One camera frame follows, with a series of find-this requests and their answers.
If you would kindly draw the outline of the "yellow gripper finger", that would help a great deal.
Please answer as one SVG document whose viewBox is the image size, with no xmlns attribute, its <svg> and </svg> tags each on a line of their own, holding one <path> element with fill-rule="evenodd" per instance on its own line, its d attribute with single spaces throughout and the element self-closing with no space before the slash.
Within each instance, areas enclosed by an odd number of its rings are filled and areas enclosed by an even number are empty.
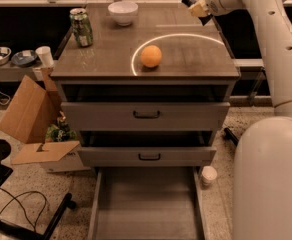
<svg viewBox="0 0 292 240">
<path fill-rule="evenodd" d="M 207 17 L 209 15 L 209 9 L 205 0 L 191 1 L 188 11 L 194 17 Z"/>
</svg>

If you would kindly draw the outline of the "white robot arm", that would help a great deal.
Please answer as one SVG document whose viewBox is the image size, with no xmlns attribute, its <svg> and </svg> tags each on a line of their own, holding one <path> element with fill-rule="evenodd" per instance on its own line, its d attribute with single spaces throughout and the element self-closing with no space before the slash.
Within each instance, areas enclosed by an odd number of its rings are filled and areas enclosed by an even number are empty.
<svg viewBox="0 0 292 240">
<path fill-rule="evenodd" d="M 233 240 L 292 240 L 292 23 L 284 1 L 205 0 L 214 16 L 248 11 L 275 113 L 251 125 L 237 144 Z"/>
</svg>

